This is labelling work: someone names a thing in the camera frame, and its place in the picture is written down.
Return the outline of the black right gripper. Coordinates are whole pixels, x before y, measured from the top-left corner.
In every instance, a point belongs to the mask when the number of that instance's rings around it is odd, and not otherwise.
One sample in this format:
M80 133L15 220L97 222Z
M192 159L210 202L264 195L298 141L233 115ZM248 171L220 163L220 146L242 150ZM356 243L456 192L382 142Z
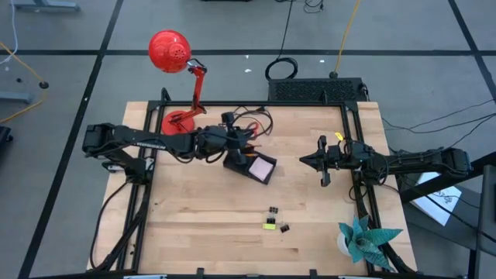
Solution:
M327 187L331 183L331 175L328 169L351 170L350 160L346 158L339 145L328 146L326 136L320 136L318 140L318 150L312 154L300 157L300 161L322 174L321 186Z

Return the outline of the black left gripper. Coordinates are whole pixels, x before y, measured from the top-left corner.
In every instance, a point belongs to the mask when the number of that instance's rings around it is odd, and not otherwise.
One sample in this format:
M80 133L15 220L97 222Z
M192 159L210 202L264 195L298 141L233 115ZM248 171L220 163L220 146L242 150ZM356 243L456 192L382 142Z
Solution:
M245 164L246 155L242 155L241 149L253 150L256 147L246 137L257 136L257 129L241 129L234 126L233 112L224 112L221 118L220 126L206 126L198 131L198 159L205 159L211 164L215 159L210 160L210 156L228 152L236 164Z

